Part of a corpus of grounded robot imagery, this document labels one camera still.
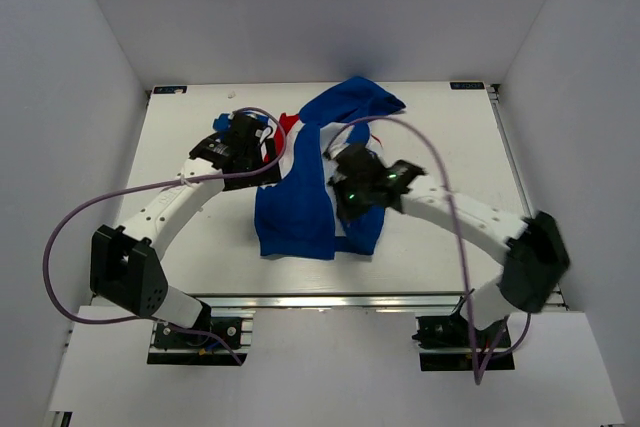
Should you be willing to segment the blue white red jacket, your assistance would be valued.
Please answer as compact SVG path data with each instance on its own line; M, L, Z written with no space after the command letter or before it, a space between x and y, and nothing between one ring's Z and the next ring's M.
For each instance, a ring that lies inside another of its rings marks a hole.
M332 138L335 147L362 143L383 152L379 137L366 123L341 131L342 125L368 116L389 116L405 109L391 92L371 80L353 77L306 103L296 113L281 113L284 128L275 134L282 179L256 191L254 227L263 257L332 260L338 252L374 254L385 210L372 207L357 219L336 216L335 196L327 181L334 171L322 153Z

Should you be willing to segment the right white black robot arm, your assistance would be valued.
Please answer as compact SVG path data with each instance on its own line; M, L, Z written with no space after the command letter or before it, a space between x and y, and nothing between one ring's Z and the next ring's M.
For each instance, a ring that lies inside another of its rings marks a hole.
M454 312L452 335L463 345L477 344L511 314L541 312L570 267L558 224L546 212L522 217L450 194L423 168L405 160L387 166L361 143L323 155L335 165L328 184L340 220L350 223L375 207L393 209L460 235L500 265L500 274L474 288Z

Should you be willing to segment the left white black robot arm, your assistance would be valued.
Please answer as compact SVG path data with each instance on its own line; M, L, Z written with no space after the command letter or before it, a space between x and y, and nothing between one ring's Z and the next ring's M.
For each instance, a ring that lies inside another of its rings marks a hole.
M169 285L161 266L166 250L195 214L224 192L273 184L275 127L268 117L237 112L188 154L176 182L162 188L117 227L101 226L91 240L90 289L127 312L177 326L188 345L211 334L211 308Z

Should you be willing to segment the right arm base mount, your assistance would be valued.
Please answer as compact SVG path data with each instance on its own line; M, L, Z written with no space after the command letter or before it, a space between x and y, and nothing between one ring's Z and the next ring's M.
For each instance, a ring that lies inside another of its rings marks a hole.
M476 348L473 349L468 335L466 320L460 311L459 300L453 312L447 315L426 315L417 318L417 330L412 340L419 350L422 372L472 371L472 352L478 357L481 367L486 358L486 371L512 371L515 369L512 342L505 318L491 324L485 330L476 330Z

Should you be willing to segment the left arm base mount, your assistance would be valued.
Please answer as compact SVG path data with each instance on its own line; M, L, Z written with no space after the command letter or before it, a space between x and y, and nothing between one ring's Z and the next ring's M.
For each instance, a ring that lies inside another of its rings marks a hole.
M242 365L252 343L253 313L214 309L209 330L215 338L181 333L166 322L156 322L147 363L204 367Z

